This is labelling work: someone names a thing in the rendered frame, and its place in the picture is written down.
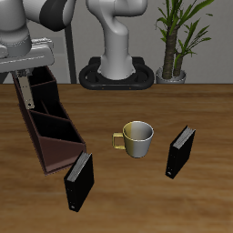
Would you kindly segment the dark brown desk caddy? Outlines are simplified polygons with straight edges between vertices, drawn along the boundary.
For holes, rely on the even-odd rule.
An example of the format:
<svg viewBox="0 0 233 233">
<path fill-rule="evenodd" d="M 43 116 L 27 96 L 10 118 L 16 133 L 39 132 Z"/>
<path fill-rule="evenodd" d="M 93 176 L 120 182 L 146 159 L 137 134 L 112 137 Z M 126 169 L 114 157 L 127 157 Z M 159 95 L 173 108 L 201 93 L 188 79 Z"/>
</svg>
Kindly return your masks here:
<svg viewBox="0 0 233 233">
<path fill-rule="evenodd" d="M 56 79 L 47 66 L 37 67 L 28 78 L 35 107 L 25 108 L 16 73 L 12 74 L 19 108 L 46 175 L 71 166 L 86 143 L 62 106 Z"/>
</svg>

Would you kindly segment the dark grey vertical post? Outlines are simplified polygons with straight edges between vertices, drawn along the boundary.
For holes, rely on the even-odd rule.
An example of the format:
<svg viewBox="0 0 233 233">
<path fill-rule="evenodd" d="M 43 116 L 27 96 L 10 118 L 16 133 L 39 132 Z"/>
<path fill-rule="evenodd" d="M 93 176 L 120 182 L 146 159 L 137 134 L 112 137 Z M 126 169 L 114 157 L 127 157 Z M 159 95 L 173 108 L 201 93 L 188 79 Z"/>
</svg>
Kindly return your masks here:
<svg viewBox="0 0 233 233">
<path fill-rule="evenodd" d="M 65 37 L 66 37 L 66 52 L 68 58 L 68 67 L 70 74 L 70 83 L 76 83 L 76 61 L 73 45 L 73 35 L 72 35 L 72 26 L 68 25 L 65 28 Z"/>
</svg>

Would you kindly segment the black book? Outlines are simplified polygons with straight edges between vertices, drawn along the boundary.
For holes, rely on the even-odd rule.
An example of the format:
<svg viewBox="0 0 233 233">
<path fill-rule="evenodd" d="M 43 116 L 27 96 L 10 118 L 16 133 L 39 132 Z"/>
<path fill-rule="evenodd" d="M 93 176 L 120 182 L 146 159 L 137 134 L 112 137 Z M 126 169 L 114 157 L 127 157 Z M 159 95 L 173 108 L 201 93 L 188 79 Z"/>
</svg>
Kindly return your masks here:
<svg viewBox="0 0 233 233">
<path fill-rule="evenodd" d="M 69 209 L 78 212 L 95 182 L 92 155 L 82 151 L 64 182 Z"/>
<path fill-rule="evenodd" d="M 166 167 L 168 177 L 174 178 L 188 161 L 195 133 L 195 129 L 185 127 L 170 144 Z"/>
</svg>

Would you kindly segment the yellow and white mug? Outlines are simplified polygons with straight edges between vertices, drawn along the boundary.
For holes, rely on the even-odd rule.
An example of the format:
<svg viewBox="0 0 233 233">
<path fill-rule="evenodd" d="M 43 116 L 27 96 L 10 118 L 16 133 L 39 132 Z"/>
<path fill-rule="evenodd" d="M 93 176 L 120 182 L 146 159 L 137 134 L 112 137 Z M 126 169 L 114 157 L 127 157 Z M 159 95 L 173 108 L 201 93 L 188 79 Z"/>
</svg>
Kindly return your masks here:
<svg viewBox="0 0 233 233">
<path fill-rule="evenodd" d="M 154 129 L 151 125 L 142 121 L 132 121 L 124 125 L 121 133 L 112 135 L 112 146 L 125 150 L 133 158 L 141 158 L 147 154 L 153 136 Z M 122 137 L 124 144 L 117 145 L 116 137 Z"/>
</svg>

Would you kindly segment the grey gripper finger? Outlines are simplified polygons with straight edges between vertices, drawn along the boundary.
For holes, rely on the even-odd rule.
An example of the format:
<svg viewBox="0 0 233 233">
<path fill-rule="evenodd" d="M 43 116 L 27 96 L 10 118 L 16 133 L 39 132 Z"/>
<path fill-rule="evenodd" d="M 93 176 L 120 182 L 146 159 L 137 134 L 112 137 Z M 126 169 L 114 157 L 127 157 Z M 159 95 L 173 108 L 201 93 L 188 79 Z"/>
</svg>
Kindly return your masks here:
<svg viewBox="0 0 233 233">
<path fill-rule="evenodd" d="M 25 108 L 33 109 L 35 107 L 35 104 L 34 104 L 32 92 L 31 92 L 31 86 L 29 84 L 27 70 L 26 69 L 18 70 L 17 77 L 18 77 L 19 85 L 20 85 L 22 95 L 24 98 Z"/>
</svg>

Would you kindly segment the green pot plant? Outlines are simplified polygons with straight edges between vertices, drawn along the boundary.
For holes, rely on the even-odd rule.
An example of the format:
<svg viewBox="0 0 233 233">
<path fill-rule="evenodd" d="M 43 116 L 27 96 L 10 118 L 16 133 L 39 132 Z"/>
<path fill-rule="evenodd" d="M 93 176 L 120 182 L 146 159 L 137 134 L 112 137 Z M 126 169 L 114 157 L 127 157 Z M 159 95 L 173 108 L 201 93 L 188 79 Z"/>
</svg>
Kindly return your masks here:
<svg viewBox="0 0 233 233">
<path fill-rule="evenodd" d="M 160 28 L 160 32 L 163 36 L 161 40 L 166 44 L 166 49 L 164 64 L 156 71 L 158 84 L 185 83 L 187 74 L 181 69 L 184 57 L 194 55 L 195 52 L 192 49 L 195 46 L 210 40 L 210 37 L 205 37 L 208 25 L 194 35 L 199 19 L 190 25 L 186 25 L 186 21 L 213 2 L 214 0 L 203 0 L 197 4 L 197 0 L 194 0 L 187 9 L 184 9 L 182 7 L 183 0 L 166 0 L 167 12 L 164 13 L 159 8 L 159 12 L 163 16 L 158 18 L 157 23 L 161 22 L 165 27 L 164 29 Z"/>
</svg>

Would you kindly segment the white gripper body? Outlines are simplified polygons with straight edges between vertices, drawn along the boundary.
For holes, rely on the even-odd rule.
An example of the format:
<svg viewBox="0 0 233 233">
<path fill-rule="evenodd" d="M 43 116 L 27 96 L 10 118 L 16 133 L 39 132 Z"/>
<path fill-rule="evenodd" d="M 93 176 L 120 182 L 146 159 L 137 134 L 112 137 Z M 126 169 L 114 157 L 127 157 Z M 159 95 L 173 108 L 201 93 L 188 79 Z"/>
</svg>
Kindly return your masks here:
<svg viewBox="0 0 233 233">
<path fill-rule="evenodd" d="M 53 47 L 49 38 L 33 39 L 32 48 L 25 56 L 10 57 L 7 48 L 0 45 L 0 73 L 50 66 L 55 62 Z"/>
</svg>

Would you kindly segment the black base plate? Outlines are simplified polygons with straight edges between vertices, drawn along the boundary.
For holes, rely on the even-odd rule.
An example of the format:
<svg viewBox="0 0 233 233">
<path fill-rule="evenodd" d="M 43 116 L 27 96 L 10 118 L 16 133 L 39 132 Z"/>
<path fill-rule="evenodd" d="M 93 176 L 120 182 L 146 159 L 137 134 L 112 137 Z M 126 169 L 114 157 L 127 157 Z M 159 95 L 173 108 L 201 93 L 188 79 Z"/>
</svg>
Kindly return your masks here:
<svg viewBox="0 0 233 233">
<path fill-rule="evenodd" d="M 90 90 L 143 90 L 154 84 L 154 72 L 145 65 L 140 56 L 132 57 L 136 72 L 122 80 L 111 80 L 97 72 L 100 67 L 100 57 L 92 57 L 88 65 L 79 73 L 79 82 L 82 87 Z"/>
</svg>

